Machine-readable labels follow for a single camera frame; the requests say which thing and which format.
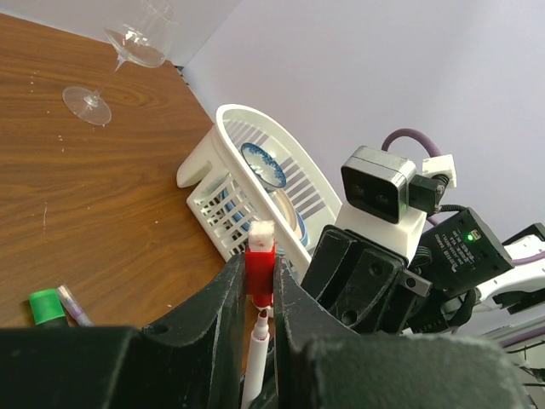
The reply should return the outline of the red pen cap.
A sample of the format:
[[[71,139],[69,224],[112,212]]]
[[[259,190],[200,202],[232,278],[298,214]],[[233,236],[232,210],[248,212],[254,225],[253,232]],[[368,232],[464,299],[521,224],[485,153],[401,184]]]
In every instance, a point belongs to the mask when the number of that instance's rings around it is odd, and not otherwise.
[[[274,221],[250,223],[244,253],[246,290],[259,309],[273,303],[273,272],[276,261]]]

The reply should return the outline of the purple pen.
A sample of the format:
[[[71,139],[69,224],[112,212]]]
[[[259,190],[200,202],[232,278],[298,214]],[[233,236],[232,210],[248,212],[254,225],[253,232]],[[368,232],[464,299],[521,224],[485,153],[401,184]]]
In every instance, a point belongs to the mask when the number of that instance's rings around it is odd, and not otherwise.
[[[56,293],[63,308],[79,326],[91,327],[94,325],[66,285],[57,287]]]

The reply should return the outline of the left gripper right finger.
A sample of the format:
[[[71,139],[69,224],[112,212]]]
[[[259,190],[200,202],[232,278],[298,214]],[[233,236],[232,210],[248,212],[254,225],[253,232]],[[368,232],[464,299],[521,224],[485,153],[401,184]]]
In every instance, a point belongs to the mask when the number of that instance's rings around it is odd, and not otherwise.
[[[514,365],[474,337],[359,335],[296,282],[273,277],[280,408],[528,408]]]

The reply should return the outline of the green highlighter cap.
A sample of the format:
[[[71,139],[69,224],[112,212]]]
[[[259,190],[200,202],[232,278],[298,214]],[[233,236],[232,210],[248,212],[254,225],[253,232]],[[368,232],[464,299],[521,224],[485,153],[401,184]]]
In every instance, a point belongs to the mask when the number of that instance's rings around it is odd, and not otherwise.
[[[68,321],[56,289],[33,292],[28,297],[36,326],[43,328],[68,327]]]

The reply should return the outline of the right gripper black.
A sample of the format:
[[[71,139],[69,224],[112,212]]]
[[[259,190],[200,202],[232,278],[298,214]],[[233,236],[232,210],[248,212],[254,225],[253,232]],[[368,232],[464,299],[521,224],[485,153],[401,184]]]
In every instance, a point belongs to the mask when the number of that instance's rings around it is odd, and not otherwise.
[[[404,256],[333,225],[324,227],[301,286],[359,334],[398,335],[431,291]]]

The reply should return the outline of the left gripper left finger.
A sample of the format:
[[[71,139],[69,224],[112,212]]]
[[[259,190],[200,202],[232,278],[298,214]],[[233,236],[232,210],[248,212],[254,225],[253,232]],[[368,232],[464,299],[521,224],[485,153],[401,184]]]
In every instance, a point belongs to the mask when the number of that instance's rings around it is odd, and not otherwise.
[[[151,324],[1,332],[4,408],[236,408],[244,257]]]

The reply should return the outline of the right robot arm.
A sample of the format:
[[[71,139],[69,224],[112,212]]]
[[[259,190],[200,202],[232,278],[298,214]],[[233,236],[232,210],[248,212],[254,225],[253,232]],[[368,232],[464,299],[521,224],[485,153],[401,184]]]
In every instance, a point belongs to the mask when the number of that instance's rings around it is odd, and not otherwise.
[[[544,299],[544,255],[516,258],[537,223],[501,242],[475,210],[446,204],[447,218],[425,229],[410,210],[393,224],[344,205],[321,233],[303,289],[360,334],[443,332],[478,311],[517,313]]]

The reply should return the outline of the white pen red tip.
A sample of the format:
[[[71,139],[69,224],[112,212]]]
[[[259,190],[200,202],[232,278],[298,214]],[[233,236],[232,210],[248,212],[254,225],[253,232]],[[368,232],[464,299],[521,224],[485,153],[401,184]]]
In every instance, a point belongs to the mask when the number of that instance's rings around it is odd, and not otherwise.
[[[250,334],[241,408],[249,408],[262,390],[270,339],[268,319],[267,311],[262,310],[257,316],[254,329]]]

